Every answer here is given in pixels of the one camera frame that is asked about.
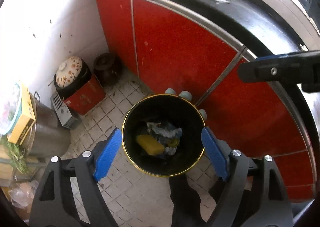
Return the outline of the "grey vented box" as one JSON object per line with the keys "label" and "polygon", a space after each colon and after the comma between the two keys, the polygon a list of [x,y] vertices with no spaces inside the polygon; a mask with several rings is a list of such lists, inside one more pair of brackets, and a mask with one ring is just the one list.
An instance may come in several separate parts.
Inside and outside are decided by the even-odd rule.
{"label": "grey vented box", "polygon": [[80,117],[78,114],[61,100],[57,91],[52,94],[50,99],[61,125],[68,129],[76,129],[80,124]]}

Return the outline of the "floral ceramic pot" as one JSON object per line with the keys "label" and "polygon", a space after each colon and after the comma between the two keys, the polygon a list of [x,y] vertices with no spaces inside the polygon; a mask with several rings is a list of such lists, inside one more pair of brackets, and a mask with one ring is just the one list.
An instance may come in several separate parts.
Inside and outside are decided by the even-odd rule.
{"label": "floral ceramic pot", "polygon": [[78,56],[70,56],[60,64],[54,75],[54,86],[63,99],[67,99],[84,86],[92,77],[86,62]]}

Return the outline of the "black trash bin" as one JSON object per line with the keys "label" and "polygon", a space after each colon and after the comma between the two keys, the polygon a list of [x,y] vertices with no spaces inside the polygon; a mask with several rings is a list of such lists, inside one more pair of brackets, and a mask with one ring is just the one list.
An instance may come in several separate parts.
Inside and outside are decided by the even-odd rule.
{"label": "black trash bin", "polygon": [[178,176],[201,159],[205,126],[200,111],[188,100],[158,94],[136,103],[122,125],[122,145],[133,166],[155,177]]}

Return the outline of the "blue white wrapper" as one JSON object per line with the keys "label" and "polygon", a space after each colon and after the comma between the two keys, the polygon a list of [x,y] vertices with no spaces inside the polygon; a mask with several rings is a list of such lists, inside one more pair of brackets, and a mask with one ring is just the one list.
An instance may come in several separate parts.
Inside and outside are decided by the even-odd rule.
{"label": "blue white wrapper", "polygon": [[165,147],[165,155],[174,155],[180,144],[182,129],[176,128],[170,123],[161,124],[147,122],[147,132]]}

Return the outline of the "yellow cardboard box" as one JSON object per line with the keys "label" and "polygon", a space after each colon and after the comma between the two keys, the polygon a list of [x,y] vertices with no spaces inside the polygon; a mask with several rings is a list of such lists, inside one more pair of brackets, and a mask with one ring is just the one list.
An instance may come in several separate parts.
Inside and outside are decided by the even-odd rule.
{"label": "yellow cardboard box", "polygon": [[29,90],[23,84],[21,87],[22,97],[18,114],[13,129],[10,133],[7,133],[8,141],[18,145],[21,145],[24,142],[25,137],[36,121]]}

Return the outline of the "yellow sponge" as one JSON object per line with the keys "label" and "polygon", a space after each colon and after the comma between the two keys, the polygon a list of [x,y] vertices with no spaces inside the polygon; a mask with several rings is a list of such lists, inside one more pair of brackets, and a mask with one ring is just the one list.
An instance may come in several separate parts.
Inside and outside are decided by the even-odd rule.
{"label": "yellow sponge", "polygon": [[136,142],[148,155],[156,156],[164,153],[165,147],[151,135],[138,135]]}

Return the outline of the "steel stock pot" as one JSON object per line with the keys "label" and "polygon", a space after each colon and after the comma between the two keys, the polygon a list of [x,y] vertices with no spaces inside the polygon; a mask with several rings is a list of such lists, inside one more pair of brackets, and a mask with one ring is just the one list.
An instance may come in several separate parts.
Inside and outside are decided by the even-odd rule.
{"label": "steel stock pot", "polygon": [[28,153],[38,158],[63,156],[71,144],[70,130],[63,127],[55,110],[40,102],[40,95],[31,95],[36,121],[30,130]]}

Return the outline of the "red cabinet door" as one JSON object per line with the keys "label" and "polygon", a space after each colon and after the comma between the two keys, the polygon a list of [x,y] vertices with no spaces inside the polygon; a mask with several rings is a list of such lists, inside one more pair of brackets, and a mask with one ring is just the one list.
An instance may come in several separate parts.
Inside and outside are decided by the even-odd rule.
{"label": "red cabinet door", "polygon": [[243,83],[237,68],[270,52],[224,18],[200,22],[174,0],[96,0],[112,53],[154,93],[187,90],[216,137],[254,158],[272,155],[293,201],[314,197],[318,136],[296,86]]}

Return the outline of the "dark brown clay jar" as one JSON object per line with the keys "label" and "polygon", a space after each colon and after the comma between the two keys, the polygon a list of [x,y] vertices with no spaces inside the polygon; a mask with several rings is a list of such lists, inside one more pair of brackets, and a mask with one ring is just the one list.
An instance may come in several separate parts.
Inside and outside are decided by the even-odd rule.
{"label": "dark brown clay jar", "polygon": [[103,87],[114,85],[123,73],[123,65],[116,54],[104,53],[94,60],[93,73]]}

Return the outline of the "red box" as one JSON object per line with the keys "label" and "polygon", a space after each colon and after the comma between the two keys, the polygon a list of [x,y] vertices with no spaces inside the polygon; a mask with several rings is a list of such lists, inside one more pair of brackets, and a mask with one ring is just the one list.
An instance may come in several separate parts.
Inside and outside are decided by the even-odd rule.
{"label": "red box", "polygon": [[92,75],[87,83],[69,98],[63,100],[63,103],[78,114],[86,115],[105,98],[105,95],[104,89],[97,77]]}

